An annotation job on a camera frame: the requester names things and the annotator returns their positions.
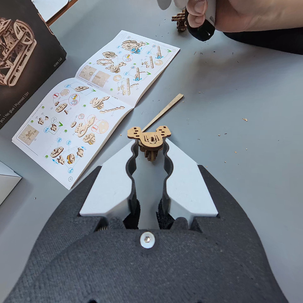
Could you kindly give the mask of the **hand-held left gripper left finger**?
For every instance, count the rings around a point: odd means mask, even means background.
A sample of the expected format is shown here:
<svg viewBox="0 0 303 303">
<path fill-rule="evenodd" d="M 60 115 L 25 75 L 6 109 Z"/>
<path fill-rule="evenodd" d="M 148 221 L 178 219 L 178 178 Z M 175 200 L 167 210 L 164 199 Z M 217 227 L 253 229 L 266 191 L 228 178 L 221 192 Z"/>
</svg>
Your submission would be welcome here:
<svg viewBox="0 0 303 303">
<path fill-rule="evenodd" d="M 127 229 L 138 229 L 140 205 L 132 174 L 138 143 L 128 143 L 103 163 L 80 210 L 81 216 L 119 217 Z"/>
</svg>

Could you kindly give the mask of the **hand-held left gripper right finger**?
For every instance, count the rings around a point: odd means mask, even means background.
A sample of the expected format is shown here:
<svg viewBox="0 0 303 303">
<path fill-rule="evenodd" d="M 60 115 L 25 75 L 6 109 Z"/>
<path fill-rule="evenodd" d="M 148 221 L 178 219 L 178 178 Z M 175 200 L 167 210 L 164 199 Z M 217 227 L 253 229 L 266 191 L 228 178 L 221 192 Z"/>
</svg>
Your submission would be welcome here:
<svg viewBox="0 0 303 303">
<path fill-rule="evenodd" d="M 164 169 L 162 199 L 157 220 L 160 229 L 169 229 L 183 217 L 191 226 L 194 217 L 216 217 L 217 208 L 200 171 L 200 166 L 170 140 L 163 142 Z"/>
</svg>

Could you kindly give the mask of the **small wooden gear assembly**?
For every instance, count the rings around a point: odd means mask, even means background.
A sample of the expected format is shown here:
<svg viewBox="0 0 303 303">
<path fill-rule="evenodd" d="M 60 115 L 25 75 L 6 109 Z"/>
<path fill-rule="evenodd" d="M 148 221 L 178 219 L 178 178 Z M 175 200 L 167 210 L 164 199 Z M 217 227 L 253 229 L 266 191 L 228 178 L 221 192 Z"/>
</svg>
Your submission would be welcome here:
<svg viewBox="0 0 303 303">
<path fill-rule="evenodd" d="M 175 16 L 172 16 L 172 21 L 176 22 L 176 28 L 179 32 L 185 31 L 187 29 L 185 8 L 182 10 L 182 12 L 177 13 Z"/>
</svg>

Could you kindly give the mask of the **wooden model wheel assembly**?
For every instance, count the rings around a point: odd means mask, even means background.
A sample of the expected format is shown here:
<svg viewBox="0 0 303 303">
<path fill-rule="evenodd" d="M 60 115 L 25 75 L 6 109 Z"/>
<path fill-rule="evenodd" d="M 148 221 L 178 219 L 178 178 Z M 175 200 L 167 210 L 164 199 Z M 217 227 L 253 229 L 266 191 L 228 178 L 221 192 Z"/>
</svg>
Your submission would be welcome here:
<svg viewBox="0 0 303 303">
<path fill-rule="evenodd" d="M 170 137 L 171 132 L 167 126 L 160 126 L 155 132 L 143 132 L 140 127 L 133 127 L 128 130 L 127 136 L 139 140 L 140 150 L 145 153 L 147 160 L 154 161 L 158 151 L 163 148 L 163 138 Z"/>
</svg>

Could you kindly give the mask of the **black model kit box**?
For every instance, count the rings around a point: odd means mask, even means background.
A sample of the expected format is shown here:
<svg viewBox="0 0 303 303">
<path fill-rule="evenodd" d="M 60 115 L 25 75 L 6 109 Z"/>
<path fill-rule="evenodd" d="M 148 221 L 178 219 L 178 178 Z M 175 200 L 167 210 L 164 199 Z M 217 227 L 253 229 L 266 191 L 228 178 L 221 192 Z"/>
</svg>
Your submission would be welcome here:
<svg viewBox="0 0 303 303">
<path fill-rule="evenodd" d="M 0 128 L 65 59 L 31 1 L 0 1 Z"/>
</svg>

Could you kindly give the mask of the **person's right hand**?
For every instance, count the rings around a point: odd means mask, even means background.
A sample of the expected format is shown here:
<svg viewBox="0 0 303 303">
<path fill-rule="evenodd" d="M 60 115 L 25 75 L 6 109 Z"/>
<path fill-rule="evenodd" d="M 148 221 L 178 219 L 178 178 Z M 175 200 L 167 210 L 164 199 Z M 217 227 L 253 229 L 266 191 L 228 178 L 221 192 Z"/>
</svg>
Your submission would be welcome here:
<svg viewBox="0 0 303 303">
<path fill-rule="evenodd" d="M 221 32 L 267 31 L 302 26 L 302 0 L 216 1 L 215 28 Z"/>
</svg>

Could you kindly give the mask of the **thin wooden stick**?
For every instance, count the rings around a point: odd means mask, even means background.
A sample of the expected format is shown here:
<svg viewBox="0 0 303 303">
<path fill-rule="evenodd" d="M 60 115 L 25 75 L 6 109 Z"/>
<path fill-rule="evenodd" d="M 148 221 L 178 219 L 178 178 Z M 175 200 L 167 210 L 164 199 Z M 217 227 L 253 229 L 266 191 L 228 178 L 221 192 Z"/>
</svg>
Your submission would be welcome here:
<svg viewBox="0 0 303 303">
<path fill-rule="evenodd" d="M 178 94 L 163 110 L 161 110 L 157 116 L 155 116 L 147 125 L 142 129 L 142 132 L 151 127 L 158 119 L 161 118 L 170 108 L 172 108 L 178 101 L 184 97 L 183 94 Z"/>
</svg>

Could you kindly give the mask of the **assembly instruction booklet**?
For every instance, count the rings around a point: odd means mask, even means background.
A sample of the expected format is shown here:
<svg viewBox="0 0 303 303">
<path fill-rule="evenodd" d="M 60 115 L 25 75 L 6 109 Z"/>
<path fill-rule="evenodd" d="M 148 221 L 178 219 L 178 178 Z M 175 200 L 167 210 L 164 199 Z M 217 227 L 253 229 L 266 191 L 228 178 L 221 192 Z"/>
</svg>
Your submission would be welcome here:
<svg viewBox="0 0 303 303">
<path fill-rule="evenodd" d="M 46 95 L 12 142 L 70 190 L 179 51 L 120 31 Z"/>
</svg>

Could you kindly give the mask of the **white cardboard tray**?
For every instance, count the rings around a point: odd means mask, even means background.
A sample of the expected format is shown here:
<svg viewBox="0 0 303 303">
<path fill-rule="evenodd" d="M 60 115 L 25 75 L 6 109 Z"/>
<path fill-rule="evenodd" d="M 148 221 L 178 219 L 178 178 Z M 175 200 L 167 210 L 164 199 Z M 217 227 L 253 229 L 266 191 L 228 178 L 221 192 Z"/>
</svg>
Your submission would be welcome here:
<svg viewBox="0 0 303 303">
<path fill-rule="evenodd" d="M 0 162 L 0 204 L 2 204 L 21 179 L 21 176 Z"/>
</svg>

